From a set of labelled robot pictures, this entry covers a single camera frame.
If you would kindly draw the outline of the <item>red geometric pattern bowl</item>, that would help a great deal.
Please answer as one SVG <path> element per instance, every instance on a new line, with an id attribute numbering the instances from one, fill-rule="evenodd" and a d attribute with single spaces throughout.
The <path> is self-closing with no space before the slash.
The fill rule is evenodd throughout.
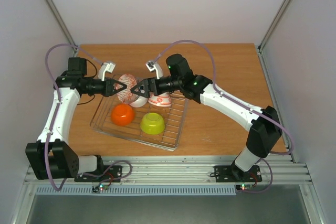
<path id="1" fill-rule="evenodd" d="M 136 101 L 139 96 L 131 92 L 131 89 L 138 84 L 138 80 L 136 79 L 136 77 L 131 74 L 125 73 L 120 76 L 118 81 L 127 86 L 126 89 L 117 93 L 119 101 L 124 104 L 130 104 Z"/>

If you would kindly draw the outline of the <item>plain white bowl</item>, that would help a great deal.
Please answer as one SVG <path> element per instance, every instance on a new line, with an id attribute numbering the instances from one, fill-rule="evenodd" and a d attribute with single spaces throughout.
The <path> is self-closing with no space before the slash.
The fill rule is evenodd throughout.
<path id="1" fill-rule="evenodd" d="M 111 121 L 117 126 L 127 126 L 133 122 L 135 112 L 128 104 L 118 104 L 111 112 Z"/>
<path id="2" fill-rule="evenodd" d="M 139 96 L 134 102 L 130 103 L 133 108 L 140 108 L 148 102 L 148 98 Z"/>

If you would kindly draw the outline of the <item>red floral pattern bowl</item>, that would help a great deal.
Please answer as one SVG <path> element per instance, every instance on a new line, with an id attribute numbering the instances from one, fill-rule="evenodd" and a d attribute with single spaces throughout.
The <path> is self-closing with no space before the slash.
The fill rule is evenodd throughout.
<path id="1" fill-rule="evenodd" d="M 157 107 L 170 107 L 172 105 L 172 99 L 168 92 L 160 95 L 152 93 L 148 99 L 148 103 Z"/>

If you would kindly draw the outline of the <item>green and white bowl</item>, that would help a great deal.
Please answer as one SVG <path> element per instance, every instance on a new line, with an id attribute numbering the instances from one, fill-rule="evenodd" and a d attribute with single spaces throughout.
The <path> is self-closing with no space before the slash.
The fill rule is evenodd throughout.
<path id="1" fill-rule="evenodd" d="M 140 129 L 150 135 L 161 134 L 165 130 L 163 116 L 155 112 L 145 114 L 140 122 Z"/>

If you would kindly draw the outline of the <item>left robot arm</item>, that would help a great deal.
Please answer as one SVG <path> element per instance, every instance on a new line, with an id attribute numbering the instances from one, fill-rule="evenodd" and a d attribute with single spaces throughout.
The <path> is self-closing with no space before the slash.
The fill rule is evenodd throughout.
<path id="1" fill-rule="evenodd" d="M 26 146 L 25 153 L 37 179 L 75 178 L 87 172 L 94 181 L 105 177 L 106 168 L 99 155 L 79 156 L 69 146 L 69 130 L 74 111 L 83 94 L 113 96 L 127 86 L 106 77 L 115 68 L 104 62 L 97 76 L 87 75 L 85 58 L 70 58 L 68 69 L 56 78 L 51 110 L 45 127 L 35 143 Z"/>

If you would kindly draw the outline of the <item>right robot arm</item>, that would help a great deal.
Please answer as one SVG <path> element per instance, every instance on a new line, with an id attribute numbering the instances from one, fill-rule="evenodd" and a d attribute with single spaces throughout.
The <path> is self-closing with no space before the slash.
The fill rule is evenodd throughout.
<path id="1" fill-rule="evenodd" d="M 261 108 L 222 90 L 213 80 L 194 74 L 187 60 L 180 54 L 166 59 L 170 75 L 147 78 L 131 88 L 133 94 L 149 98 L 179 91 L 185 98 L 213 108 L 242 126 L 247 132 L 244 149 L 230 166 L 233 180 L 241 181 L 250 174 L 252 166 L 271 152 L 282 137 L 277 111 L 268 106 Z"/>

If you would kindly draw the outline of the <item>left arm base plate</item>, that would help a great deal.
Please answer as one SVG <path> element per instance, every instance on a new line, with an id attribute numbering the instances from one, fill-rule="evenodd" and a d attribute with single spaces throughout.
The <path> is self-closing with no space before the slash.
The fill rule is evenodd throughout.
<path id="1" fill-rule="evenodd" d="M 120 182 L 121 176 L 123 175 L 122 172 L 122 166 L 121 165 L 114 165 L 112 166 L 103 176 L 100 177 L 92 177 L 89 175 L 81 175 L 74 179 L 75 182 L 84 182 L 84 183 L 98 183 L 103 180 L 106 180 L 109 182 L 111 178 L 113 177 L 113 182 Z"/>

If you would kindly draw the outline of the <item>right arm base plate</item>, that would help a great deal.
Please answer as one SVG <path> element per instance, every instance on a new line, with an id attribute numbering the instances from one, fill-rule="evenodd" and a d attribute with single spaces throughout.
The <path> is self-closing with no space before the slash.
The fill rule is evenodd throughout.
<path id="1" fill-rule="evenodd" d="M 262 182 L 260 167 L 253 165 L 247 172 L 243 172 L 231 165 L 217 165 L 213 175 L 218 183 Z"/>

